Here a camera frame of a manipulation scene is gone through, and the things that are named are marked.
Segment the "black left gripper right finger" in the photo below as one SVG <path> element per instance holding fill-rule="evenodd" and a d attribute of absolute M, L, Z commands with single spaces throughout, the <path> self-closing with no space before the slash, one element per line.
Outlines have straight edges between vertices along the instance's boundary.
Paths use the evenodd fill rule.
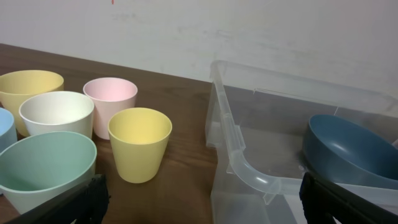
<path fill-rule="evenodd" d="M 305 173 L 299 197 L 308 224 L 397 224 L 396 214 L 313 172 Z"/>

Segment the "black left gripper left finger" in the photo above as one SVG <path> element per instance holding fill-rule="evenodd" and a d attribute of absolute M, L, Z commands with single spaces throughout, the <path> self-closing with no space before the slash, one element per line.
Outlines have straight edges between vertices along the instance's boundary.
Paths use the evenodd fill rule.
<path fill-rule="evenodd" d="M 7 224 L 100 224 L 108 210 L 106 176 L 96 174 Z"/>

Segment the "large dark blue bowl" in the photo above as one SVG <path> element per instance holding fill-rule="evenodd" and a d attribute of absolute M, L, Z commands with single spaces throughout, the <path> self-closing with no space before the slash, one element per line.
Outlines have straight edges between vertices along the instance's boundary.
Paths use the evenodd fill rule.
<path fill-rule="evenodd" d="M 302 150 L 312 169 L 332 182 L 397 189 L 397 149 L 356 123 L 314 115 L 308 120 Z"/>

